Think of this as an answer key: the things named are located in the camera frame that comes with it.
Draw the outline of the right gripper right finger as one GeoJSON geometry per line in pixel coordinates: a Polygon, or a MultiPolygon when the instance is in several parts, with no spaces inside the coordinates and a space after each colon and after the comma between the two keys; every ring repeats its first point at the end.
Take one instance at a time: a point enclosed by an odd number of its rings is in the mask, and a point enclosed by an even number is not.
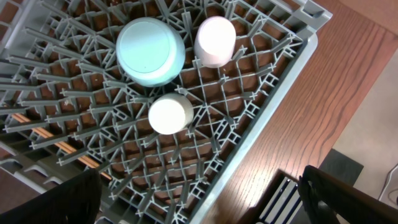
{"type": "Polygon", "coordinates": [[[311,223],[397,223],[397,209],[372,198],[326,172],[306,166],[298,192],[311,223]]]}

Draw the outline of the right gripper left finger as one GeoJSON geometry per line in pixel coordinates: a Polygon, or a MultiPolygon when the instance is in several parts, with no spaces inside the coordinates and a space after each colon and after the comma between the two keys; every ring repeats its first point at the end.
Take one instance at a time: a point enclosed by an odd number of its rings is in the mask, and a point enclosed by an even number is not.
{"type": "Polygon", "coordinates": [[[1,214],[1,223],[94,223],[100,210],[99,172],[88,169],[1,214]]]}

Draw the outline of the wooden chopstick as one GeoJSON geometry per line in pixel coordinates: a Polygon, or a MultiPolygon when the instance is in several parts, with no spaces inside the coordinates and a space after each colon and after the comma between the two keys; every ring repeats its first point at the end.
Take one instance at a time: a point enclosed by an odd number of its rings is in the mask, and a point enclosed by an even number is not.
{"type": "MultiPolygon", "coordinates": [[[[20,113],[16,113],[16,114],[12,114],[12,117],[17,120],[20,123],[27,123],[30,122],[29,118],[26,118],[23,114],[20,113]]],[[[54,137],[54,135],[52,133],[50,133],[49,131],[47,131],[44,128],[31,128],[31,130],[33,130],[33,132],[39,134],[40,136],[42,136],[45,139],[49,139],[54,137]]],[[[66,143],[65,141],[58,141],[54,143],[57,147],[59,147],[61,150],[63,150],[64,152],[66,152],[67,154],[71,154],[73,152],[77,152],[77,150],[72,147],[71,145],[69,145],[68,143],[66,143]]],[[[90,157],[88,156],[80,156],[78,158],[78,160],[82,163],[84,163],[85,165],[89,166],[90,168],[97,168],[99,167],[99,164],[92,160],[90,157]]],[[[108,180],[111,180],[112,177],[110,175],[108,175],[105,172],[101,173],[102,176],[104,176],[105,178],[107,178],[108,180]]]]}

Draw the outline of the light blue small bowl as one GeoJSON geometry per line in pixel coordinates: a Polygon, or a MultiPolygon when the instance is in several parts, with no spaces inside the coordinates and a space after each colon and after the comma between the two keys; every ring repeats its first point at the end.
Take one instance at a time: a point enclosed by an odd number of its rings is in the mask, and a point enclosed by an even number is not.
{"type": "Polygon", "coordinates": [[[182,71],[185,44],[167,23],[142,17],[123,27],[116,41],[116,56],[131,80],[157,87],[170,83],[182,71]]]}

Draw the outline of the pink white cup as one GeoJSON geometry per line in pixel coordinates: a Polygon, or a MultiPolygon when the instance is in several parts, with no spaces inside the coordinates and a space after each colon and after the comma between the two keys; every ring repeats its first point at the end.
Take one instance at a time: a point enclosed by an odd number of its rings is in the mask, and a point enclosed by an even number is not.
{"type": "Polygon", "coordinates": [[[226,65],[232,58],[236,31],[225,17],[212,16],[199,26],[194,43],[195,56],[208,68],[226,65]]]}

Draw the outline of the grey dishwasher rack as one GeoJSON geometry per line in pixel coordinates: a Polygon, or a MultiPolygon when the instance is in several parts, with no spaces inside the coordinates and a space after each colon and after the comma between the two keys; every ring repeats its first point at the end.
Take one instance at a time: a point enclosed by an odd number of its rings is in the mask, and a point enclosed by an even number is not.
{"type": "Polygon", "coordinates": [[[90,168],[99,223],[200,223],[315,51],[314,1],[2,1],[1,169],[44,193],[90,168]],[[182,38],[170,82],[135,82],[148,17],[182,38]]]}

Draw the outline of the dark floor mat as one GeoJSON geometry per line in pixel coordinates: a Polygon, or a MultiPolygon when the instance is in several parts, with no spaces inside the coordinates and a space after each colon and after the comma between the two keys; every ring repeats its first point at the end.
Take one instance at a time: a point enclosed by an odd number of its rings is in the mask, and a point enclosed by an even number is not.
{"type": "Polygon", "coordinates": [[[349,186],[353,186],[363,167],[362,164],[350,157],[331,149],[320,164],[319,169],[349,186]]]}

